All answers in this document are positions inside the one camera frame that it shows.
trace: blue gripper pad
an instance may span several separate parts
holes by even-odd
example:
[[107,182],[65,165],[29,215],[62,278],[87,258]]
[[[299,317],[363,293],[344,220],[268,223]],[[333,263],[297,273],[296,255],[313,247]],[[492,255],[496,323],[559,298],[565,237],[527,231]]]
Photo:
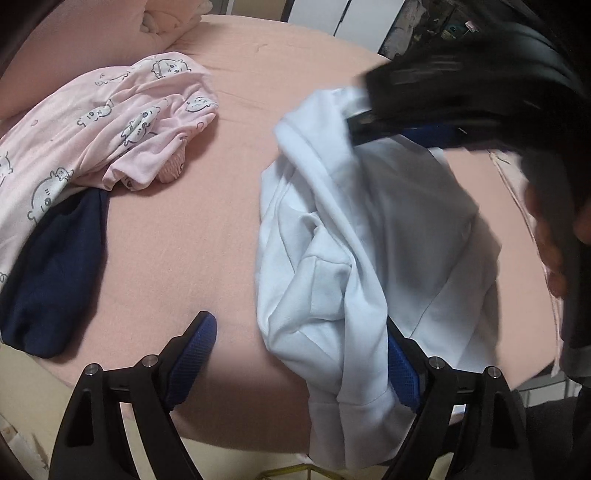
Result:
[[416,413],[421,404],[418,375],[390,334],[388,334],[388,378],[400,402]]
[[201,321],[193,337],[170,371],[166,398],[164,399],[166,406],[170,410],[175,405],[183,403],[187,398],[201,367],[212,352],[216,337],[217,321],[210,313]]

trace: white garment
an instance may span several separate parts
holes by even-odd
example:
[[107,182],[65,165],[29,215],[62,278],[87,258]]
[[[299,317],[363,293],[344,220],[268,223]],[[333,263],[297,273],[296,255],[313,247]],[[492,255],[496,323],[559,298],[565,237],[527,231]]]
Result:
[[388,381],[388,314],[456,368],[494,364],[498,338],[499,245],[478,207],[404,137],[353,149],[362,104],[352,88],[311,95],[262,175],[257,320],[307,381],[310,456],[332,469],[392,458],[414,419]]

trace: mattress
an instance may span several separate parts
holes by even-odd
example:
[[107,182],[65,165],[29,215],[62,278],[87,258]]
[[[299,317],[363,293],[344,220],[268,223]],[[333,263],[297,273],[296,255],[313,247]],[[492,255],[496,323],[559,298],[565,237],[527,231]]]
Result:
[[[89,315],[64,354],[39,362],[73,385],[91,362],[120,368],[158,353],[208,310],[218,319],[217,343],[173,411],[181,435],[237,449],[306,451],[306,385],[265,350],[255,321],[259,178],[277,155],[272,128],[283,113],[385,59],[318,31],[223,15],[204,16],[171,50],[213,73],[219,118],[189,144],[177,181],[138,193],[115,188]],[[515,386],[554,358],[544,270],[488,154],[447,157],[502,243],[498,350]]]

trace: yellow object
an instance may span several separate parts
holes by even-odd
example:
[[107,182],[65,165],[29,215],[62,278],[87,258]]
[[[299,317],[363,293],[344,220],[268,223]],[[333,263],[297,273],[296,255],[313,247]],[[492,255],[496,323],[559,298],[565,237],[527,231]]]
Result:
[[269,480],[275,476],[281,475],[289,475],[290,473],[297,473],[297,472],[307,472],[308,478],[307,480],[311,479],[312,472],[319,473],[320,475],[330,478],[331,480],[346,480],[344,476],[340,476],[338,473],[329,472],[328,470],[324,470],[316,465],[308,465],[305,463],[301,463],[299,465],[293,466],[286,466],[284,468],[276,468],[274,470],[267,470],[266,472],[261,472],[257,476],[255,480]]

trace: silver bolt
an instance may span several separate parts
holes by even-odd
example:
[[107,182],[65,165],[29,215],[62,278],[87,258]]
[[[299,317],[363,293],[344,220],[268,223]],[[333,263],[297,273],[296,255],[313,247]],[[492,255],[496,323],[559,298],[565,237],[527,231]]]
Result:
[[89,377],[92,377],[92,375],[94,375],[95,373],[97,373],[99,371],[99,364],[90,364],[90,365],[86,365],[86,368],[84,369],[84,373],[86,375],[88,375]]
[[439,356],[432,356],[429,359],[429,365],[431,365],[436,370],[439,370],[446,366],[445,360]]
[[492,378],[500,378],[503,375],[501,370],[499,370],[497,367],[487,368],[486,373],[488,373]]
[[142,365],[145,367],[153,367],[158,363],[158,355],[146,355],[142,358]]

